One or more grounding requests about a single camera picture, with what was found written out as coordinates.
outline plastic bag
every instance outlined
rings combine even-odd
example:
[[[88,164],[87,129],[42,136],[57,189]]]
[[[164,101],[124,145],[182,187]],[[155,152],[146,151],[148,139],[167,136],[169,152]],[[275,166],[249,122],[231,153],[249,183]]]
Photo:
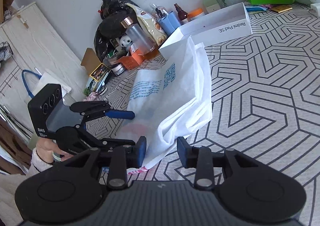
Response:
[[[39,79],[39,81],[37,82],[36,86],[34,87],[34,89],[32,91],[29,88],[29,85],[27,84],[27,81],[25,78],[25,73],[32,74]],[[70,86],[66,85],[64,82],[61,82],[61,79],[59,79],[53,72],[51,72],[50,70],[47,70],[47,69],[42,75],[34,73],[30,70],[22,70],[21,76],[22,76],[22,81],[23,81],[24,87],[26,88],[27,93],[28,93],[28,97],[24,100],[25,103],[27,103],[27,104],[47,84],[60,84],[61,89],[62,89],[62,92],[61,92],[62,97],[64,97],[67,93],[71,92],[71,90],[72,90],[72,88]]]
[[[211,75],[203,43],[188,38],[159,70],[139,70],[132,87],[128,111],[117,137],[147,137],[143,169],[152,168],[176,144],[179,136],[196,133],[212,119]]]
[[[115,39],[121,37],[125,33],[125,28],[121,25],[121,21],[127,17],[130,17],[134,23],[138,23],[134,10],[126,3],[138,6],[131,0],[103,0],[100,14],[103,21],[99,25],[99,29],[105,38]]]
[[[108,52],[115,50],[110,40],[101,35],[99,27],[94,36],[93,45],[100,62],[103,62]]]

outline white box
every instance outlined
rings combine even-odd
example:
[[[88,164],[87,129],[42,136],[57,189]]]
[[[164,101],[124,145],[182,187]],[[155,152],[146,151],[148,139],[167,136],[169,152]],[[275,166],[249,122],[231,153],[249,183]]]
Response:
[[[203,42],[204,46],[208,47],[248,35],[252,35],[250,19],[241,2],[214,11],[177,28],[159,48],[159,51],[165,59],[169,59],[190,36],[195,45]]]

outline snack bag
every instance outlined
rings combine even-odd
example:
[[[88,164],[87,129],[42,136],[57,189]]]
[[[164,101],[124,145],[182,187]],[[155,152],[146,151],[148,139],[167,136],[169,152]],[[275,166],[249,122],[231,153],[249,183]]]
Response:
[[[167,34],[164,32],[160,24],[156,21],[156,19],[146,11],[141,8],[127,3],[127,5],[135,11],[137,15],[137,19],[143,31],[146,34],[150,34],[151,38],[161,46],[168,38]]]

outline qr code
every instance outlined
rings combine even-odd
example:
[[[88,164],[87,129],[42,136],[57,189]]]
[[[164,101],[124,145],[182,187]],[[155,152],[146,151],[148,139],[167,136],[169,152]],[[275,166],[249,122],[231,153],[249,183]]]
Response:
[[[163,89],[166,88],[170,82],[172,82],[176,77],[176,66],[173,63],[164,74],[164,85]]]

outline wooden cabinet door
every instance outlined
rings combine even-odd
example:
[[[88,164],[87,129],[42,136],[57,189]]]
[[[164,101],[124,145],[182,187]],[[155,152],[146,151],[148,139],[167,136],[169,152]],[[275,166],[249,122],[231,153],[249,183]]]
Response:
[[[30,70],[34,71],[35,67],[41,73],[50,70],[72,88],[70,94],[75,100],[84,99],[83,89],[88,75],[84,67],[80,66],[80,60],[36,4],[26,7],[20,15],[27,22],[28,29],[17,17],[4,24],[3,29]]]
[[[29,99],[27,90],[23,84],[21,72],[23,69],[31,70],[26,62],[20,57],[16,48],[11,43],[3,29],[0,28],[0,43],[7,41],[13,51],[13,56],[3,61],[0,67],[0,104],[24,126],[34,131],[29,116],[27,102]],[[26,82],[32,90],[38,83],[38,78],[27,74]]]

